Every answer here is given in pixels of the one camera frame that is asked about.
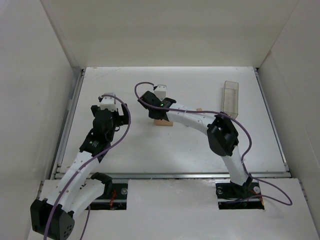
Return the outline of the large light wood block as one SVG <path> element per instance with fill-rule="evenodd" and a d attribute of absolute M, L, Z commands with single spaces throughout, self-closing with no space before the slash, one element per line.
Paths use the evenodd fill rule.
<path fill-rule="evenodd" d="M 174 123 L 172 121 L 167 121 L 163 119 L 155 119 L 154 124 L 159 127 L 172 127 Z"/>

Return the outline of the clear plastic box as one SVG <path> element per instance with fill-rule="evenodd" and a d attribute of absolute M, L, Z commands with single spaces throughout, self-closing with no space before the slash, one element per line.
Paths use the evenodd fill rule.
<path fill-rule="evenodd" d="M 222 88 L 221 112 L 226 113 L 233 119 L 239 114 L 239 83 L 225 81 Z"/>

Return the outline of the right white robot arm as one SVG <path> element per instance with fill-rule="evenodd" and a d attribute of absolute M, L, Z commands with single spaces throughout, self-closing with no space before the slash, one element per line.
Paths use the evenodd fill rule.
<path fill-rule="evenodd" d="M 161 100 L 151 91 L 146 91 L 138 98 L 138 102 L 148 110 L 151 119 L 183 124 L 205 134 L 210 150 L 222 158 L 230 182 L 241 187 L 251 183 L 238 148 L 239 133 L 225 113 L 203 113 L 172 98 Z"/>

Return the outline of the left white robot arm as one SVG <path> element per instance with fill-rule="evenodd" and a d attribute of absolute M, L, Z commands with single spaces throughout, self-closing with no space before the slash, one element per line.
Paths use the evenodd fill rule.
<path fill-rule="evenodd" d="M 96 172 L 89 174 L 101 163 L 113 147 L 115 132 L 123 125 L 131 125 L 128 106 L 121 105 L 119 114 L 115 104 L 91 106 L 92 129 L 86 135 L 72 165 L 54 190 L 42 200 L 35 199 L 30 206 L 31 227 L 44 239 L 66 240 L 70 237 L 76 218 L 97 198 L 112 191 L 112 177 Z"/>

